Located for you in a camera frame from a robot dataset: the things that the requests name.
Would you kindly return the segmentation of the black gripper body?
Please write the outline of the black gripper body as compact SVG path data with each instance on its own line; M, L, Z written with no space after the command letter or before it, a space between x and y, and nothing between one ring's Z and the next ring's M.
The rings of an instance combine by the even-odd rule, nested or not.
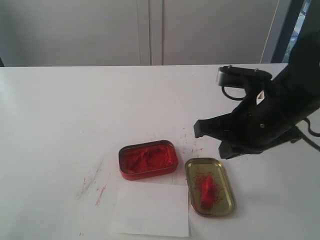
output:
M270 82L256 95L249 95L230 114L228 143L234 151L261 153L301 139L302 90L296 84Z

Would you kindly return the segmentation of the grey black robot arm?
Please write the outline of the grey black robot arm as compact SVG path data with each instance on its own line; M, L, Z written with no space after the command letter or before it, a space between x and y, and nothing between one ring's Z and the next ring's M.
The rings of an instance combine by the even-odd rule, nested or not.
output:
M287 66L276 76L260 69L222 66L218 85L239 88L245 96L230 113L199 119L196 138L220 140L222 159L256 155L290 142L306 140L297 124L320 107L320 34L301 37L292 48Z

